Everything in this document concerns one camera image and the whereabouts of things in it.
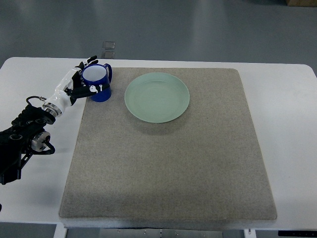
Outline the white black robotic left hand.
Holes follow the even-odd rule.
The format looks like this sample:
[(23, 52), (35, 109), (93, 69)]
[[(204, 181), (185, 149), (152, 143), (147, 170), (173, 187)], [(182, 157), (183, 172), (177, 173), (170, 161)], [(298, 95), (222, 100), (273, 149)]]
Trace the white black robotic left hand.
[(58, 84), (54, 94), (45, 100), (43, 110), (54, 114), (56, 117), (61, 116), (67, 107), (72, 106), (77, 99), (92, 96), (87, 85), (82, 79), (84, 68), (92, 64), (99, 64), (97, 56), (88, 58), (73, 67)]

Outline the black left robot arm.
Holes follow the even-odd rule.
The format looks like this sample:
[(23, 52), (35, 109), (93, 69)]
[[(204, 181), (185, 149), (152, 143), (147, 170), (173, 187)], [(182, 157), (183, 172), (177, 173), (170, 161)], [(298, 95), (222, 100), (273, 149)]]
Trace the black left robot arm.
[(53, 124), (61, 110), (47, 99), (30, 96), (27, 106), (11, 122), (11, 127), (0, 133), (0, 183), (21, 179), (22, 169), (33, 155), (55, 153), (51, 135), (45, 131)]

